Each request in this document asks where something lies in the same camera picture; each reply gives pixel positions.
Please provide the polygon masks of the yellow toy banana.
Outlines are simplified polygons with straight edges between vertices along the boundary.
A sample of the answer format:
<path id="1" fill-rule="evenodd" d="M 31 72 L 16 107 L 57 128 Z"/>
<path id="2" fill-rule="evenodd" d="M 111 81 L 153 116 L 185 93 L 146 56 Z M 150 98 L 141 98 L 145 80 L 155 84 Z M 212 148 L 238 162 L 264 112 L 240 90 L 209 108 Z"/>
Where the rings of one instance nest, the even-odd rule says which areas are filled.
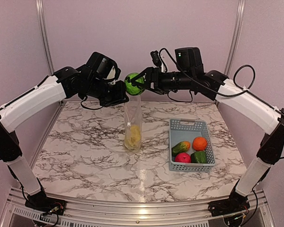
<path id="1" fill-rule="evenodd" d="M 141 140 L 132 140 L 130 137 L 130 129 L 128 129 L 125 133 L 124 145 L 129 150 L 139 150 L 141 146 Z"/>

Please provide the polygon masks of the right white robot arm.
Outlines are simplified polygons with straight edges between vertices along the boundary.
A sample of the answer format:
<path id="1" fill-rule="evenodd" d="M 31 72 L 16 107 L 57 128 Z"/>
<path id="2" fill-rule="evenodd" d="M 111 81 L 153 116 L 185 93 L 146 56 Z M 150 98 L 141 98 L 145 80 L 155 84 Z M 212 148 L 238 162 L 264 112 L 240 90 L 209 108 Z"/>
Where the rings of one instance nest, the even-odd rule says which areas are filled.
<path id="1" fill-rule="evenodd" d="M 216 70 L 205 73 L 202 67 L 179 69 L 177 72 L 161 72 L 160 68 L 148 67 L 128 79 L 128 82 L 159 95 L 175 90 L 201 93 L 238 111 L 264 131 L 256 158 L 237 181 L 229 197 L 212 201 L 208 206 L 213 217 L 248 208 L 248 194 L 281 159 L 284 148 L 284 108 L 272 107 L 251 94 L 248 88 L 239 87 L 226 75 Z"/>

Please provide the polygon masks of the grey plastic basket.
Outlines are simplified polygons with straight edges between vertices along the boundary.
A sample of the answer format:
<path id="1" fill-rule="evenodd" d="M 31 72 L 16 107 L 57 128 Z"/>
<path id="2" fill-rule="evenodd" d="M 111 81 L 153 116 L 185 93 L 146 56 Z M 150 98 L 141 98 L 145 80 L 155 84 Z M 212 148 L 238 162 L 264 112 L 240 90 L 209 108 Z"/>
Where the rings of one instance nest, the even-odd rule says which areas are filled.
<path id="1" fill-rule="evenodd" d="M 192 142 L 196 137 L 204 137 L 208 145 L 204 150 L 207 156 L 206 164 L 175 162 L 171 154 L 171 148 L 182 141 L 189 141 L 191 147 L 189 155 L 196 152 L 192 148 Z M 201 120 L 170 119 L 169 120 L 169 169 L 182 172 L 209 172 L 215 166 L 215 156 L 207 123 Z"/>

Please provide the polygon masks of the orange toy orange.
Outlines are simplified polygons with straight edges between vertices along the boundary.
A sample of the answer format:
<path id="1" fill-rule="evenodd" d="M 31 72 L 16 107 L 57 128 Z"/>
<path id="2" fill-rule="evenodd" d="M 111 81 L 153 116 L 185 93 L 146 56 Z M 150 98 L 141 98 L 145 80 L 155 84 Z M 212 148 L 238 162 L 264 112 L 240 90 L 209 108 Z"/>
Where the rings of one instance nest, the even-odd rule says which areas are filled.
<path id="1" fill-rule="evenodd" d="M 196 137 L 192 142 L 192 148 L 195 151 L 204 151 L 207 145 L 208 142 L 204 137 Z"/>

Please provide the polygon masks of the clear zip top bag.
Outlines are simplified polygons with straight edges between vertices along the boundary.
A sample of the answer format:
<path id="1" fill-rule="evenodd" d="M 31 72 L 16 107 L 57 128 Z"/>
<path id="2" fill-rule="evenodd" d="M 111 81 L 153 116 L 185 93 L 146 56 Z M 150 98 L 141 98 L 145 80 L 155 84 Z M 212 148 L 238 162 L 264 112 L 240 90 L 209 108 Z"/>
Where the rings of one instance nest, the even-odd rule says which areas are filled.
<path id="1" fill-rule="evenodd" d="M 139 125 L 142 135 L 142 103 L 141 96 L 129 96 L 129 102 L 124 104 L 125 133 L 132 125 Z"/>

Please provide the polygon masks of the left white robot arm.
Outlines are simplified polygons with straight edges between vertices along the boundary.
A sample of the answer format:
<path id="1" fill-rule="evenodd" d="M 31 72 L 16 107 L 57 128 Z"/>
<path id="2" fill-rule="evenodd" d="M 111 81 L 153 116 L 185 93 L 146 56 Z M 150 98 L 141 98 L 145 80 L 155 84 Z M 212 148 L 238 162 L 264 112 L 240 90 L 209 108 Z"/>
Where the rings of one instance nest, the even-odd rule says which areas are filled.
<path id="1" fill-rule="evenodd" d="M 26 158 L 23 156 L 15 133 L 16 128 L 27 119 L 64 99 L 78 95 L 82 100 L 93 97 L 101 107 L 110 107 L 128 102 L 124 82 L 118 81 L 120 69 L 92 70 L 87 66 L 77 69 L 64 67 L 18 96 L 0 106 L 0 159 L 8 166 L 13 177 L 27 192 L 27 207 L 49 211 L 62 208 L 64 201 L 46 196 Z"/>

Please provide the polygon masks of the yellow toy lemon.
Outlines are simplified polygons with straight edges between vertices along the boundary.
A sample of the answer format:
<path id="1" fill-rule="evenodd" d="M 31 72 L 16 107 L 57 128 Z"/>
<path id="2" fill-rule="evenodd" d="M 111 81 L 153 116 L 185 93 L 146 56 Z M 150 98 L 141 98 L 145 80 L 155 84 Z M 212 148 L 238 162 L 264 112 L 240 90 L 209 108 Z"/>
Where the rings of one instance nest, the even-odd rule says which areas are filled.
<path id="1" fill-rule="evenodd" d="M 141 140 L 141 128 L 139 125 L 132 125 L 130 127 L 130 137 L 132 140 Z"/>

